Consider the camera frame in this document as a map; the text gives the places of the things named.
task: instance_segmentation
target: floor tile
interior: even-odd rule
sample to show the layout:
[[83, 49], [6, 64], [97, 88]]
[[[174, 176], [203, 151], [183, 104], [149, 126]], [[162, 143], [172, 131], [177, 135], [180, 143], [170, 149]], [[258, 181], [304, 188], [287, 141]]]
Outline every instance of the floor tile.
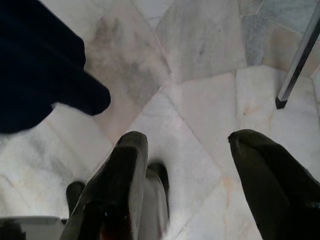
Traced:
[[188, 81], [165, 91], [212, 159], [227, 176], [239, 179], [228, 143], [238, 129], [234, 75]]
[[256, 14], [263, 0], [239, 0], [240, 15]]
[[156, 33], [178, 82], [246, 66], [237, 1], [176, 0]]
[[161, 92], [145, 106], [130, 130], [147, 136], [149, 161], [163, 161], [167, 167], [170, 225], [165, 239], [175, 239], [218, 183], [221, 171]]
[[243, 39], [248, 66], [260, 65], [264, 60], [269, 21], [258, 15], [242, 19]]
[[102, 16], [112, 0], [41, 0], [60, 20], [78, 36]]
[[0, 215], [68, 217], [65, 191], [91, 176], [44, 122], [15, 136], [0, 154]]
[[283, 145], [320, 180], [320, 125], [312, 80], [300, 77], [285, 108], [277, 110], [275, 99], [285, 76], [267, 66], [237, 71], [240, 128], [257, 130]]
[[298, 33], [305, 33], [318, 0], [264, 0], [259, 14]]
[[[288, 71], [302, 34], [290, 31], [259, 15], [242, 17], [246, 59], [249, 66], [264, 64]], [[302, 69], [311, 76], [320, 64], [320, 44], [316, 43]]]
[[155, 30], [161, 18], [172, 5], [174, 0], [133, 0], [139, 11]]
[[[302, 39], [300, 33], [270, 24], [264, 48], [263, 64], [288, 71]], [[320, 43], [313, 47], [301, 74], [311, 76], [320, 64]]]
[[171, 71], [155, 34], [129, 0], [114, 1], [85, 41], [86, 70], [111, 93], [111, 105], [95, 120], [116, 143]]
[[241, 184], [229, 178], [214, 189], [177, 240], [261, 240]]
[[107, 159], [112, 142], [104, 135], [91, 116], [59, 104], [45, 119], [55, 132], [94, 173], [97, 165]]

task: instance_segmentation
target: black fabric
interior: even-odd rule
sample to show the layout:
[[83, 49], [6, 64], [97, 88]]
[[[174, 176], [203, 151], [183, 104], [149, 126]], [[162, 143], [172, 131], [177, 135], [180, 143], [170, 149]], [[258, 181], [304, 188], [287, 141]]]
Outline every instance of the black fabric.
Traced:
[[110, 104], [84, 71], [83, 40], [37, 0], [0, 0], [0, 133], [39, 124], [60, 102], [88, 115]]

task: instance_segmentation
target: dark boot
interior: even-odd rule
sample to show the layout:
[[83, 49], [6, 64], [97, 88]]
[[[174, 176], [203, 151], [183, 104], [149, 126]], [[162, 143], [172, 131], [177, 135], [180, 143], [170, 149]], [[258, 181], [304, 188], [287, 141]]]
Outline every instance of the dark boot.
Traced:
[[80, 198], [82, 191], [85, 189], [85, 184], [81, 181], [74, 181], [73, 183], [69, 184], [66, 188], [66, 201], [68, 203], [69, 208], [69, 216], [71, 216], [72, 212], [74, 211], [77, 202]]

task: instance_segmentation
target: metal pole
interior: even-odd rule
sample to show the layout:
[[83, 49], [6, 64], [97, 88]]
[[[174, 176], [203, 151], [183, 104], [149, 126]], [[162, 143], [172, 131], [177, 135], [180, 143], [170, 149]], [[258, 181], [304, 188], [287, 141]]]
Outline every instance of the metal pole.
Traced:
[[299, 48], [295, 53], [289, 71], [286, 75], [284, 84], [275, 99], [277, 109], [283, 109], [286, 106], [288, 97], [293, 90], [297, 79], [304, 67], [312, 48], [314, 47], [320, 34], [320, 1], [315, 7], [314, 13], [308, 24], [308, 27], [300, 42]]

